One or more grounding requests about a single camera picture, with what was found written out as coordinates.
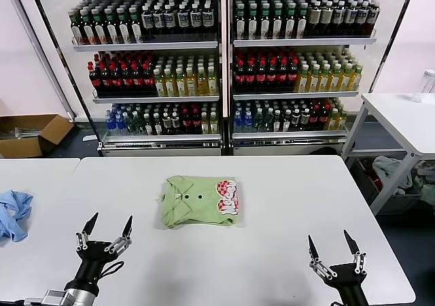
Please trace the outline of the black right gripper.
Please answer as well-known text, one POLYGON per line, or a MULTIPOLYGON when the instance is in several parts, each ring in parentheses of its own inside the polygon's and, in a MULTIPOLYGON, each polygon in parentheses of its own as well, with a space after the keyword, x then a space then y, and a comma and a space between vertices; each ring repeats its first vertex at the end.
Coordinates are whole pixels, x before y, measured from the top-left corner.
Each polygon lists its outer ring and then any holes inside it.
POLYGON ((361 252, 357 242, 351 235, 343 231, 347 245, 353 255, 353 263, 341 265, 325 265, 319 258, 319 254, 310 235, 308 235, 310 268, 321 278, 325 284, 336 289, 341 298, 341 303, 348 306, 368 306, 367 298, 362 290, 362 282, 367 274, 367 253, 361 252))

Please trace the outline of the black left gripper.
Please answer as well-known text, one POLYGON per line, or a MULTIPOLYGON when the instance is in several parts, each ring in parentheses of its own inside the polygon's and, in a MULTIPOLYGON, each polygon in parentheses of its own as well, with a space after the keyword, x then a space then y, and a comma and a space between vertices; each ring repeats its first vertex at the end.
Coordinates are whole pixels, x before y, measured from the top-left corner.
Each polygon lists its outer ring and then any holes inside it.
POLYGON ((96 212, 89 219, 83 229, 76 233, 77 255, 81 259, 81 264, 75 277, 66 284, 65 290, 83 290, 89 293, 99 293, 98 282, 100 279, 116 273, 122 268, 122 261, 115 262, 104 270, 107 263, 115 261, 119 255, 133 243, 131 239, 133 216, 126 222, 124 230, 119 238, 114 242, 88 241, 93 228, 96 224, 99 213, 96 212))

